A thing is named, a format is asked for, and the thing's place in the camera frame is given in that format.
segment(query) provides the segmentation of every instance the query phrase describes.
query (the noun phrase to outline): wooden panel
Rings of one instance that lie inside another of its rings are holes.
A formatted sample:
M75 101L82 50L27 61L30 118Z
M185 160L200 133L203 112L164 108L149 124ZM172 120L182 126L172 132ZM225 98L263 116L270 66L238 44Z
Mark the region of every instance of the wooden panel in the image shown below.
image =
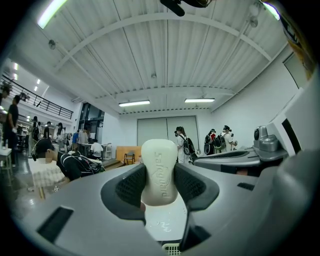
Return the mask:
M141 146L117 146L116 152L115 152L115 158L123 162L125 158L125 154L128 154L130 151L134 152L134 158L135 158L135 161L137 162L139 160L139 156L141 156Z

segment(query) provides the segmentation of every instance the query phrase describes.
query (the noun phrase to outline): white corrugated ceiling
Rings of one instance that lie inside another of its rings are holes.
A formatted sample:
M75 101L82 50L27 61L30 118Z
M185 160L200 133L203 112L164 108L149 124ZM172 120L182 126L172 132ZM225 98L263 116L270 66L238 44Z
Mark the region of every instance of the white corrugated ceiling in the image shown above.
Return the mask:
M256 77L286 44L279 21L253 0L217 0L200 9L182 3L178 17L159 0L68 0L48 25L30 13L17 51L72 93L113 113L214 109ZM57 42L50 50L48 41ZM185 98L215 98L185 103ZM120 108L118 103L150 100Z

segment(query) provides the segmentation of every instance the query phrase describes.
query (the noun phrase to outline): black rectangular slot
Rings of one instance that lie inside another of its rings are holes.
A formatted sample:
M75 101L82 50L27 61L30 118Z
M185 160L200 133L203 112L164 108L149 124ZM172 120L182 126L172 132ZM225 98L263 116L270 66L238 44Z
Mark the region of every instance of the black rectangular slot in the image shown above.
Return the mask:
M237 186L240 188L243 188L245 190L250 190L250 191L254 190L254 188L255 188L255 185L252 185L249 183L244 183L244 182L239 183Z
M53 243L73 213L71 209L59 207L38 228L37 232Z
M301 150L300 143L298 141L298 138L295 134L294 129L292 128L290 122L288 119L284 120L282 123L283 128L285 129L286 133L288 134L289 140L291 141L291 144L293 146L293 150L295 153L298 153Z

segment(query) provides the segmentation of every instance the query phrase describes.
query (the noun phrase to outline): black metal railing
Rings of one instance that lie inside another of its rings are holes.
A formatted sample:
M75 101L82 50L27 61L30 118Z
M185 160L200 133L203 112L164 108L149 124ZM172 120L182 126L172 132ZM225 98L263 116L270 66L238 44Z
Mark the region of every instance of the black metal railing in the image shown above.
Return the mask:
M29 103L30 105L51 112L58 116L71 119L73 111L59 106L57 104L54 104L53 102L36 95L32 91L17 84L15 81L12 81L11 79L9 79L9 77L5 75L2 75L1 82L2 81L6 81L11 84L11 96L14 97L15 95L21 95L21 93L24 93L26 95L26 103Z

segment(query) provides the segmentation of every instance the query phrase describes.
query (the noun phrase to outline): chair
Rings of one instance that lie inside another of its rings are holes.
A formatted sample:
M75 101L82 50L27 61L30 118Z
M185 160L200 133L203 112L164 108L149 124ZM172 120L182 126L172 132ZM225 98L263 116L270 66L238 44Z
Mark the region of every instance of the chair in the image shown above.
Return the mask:
M133 151L130 151L129 153L125 153L125 154L124 154L123 162L126 161L126 164L129 165L128 160L131 160L131 161L132 161L132 162L131 162L132 165L133 165L134 162L136 161L136 160L135 160L135 153L134 153Z

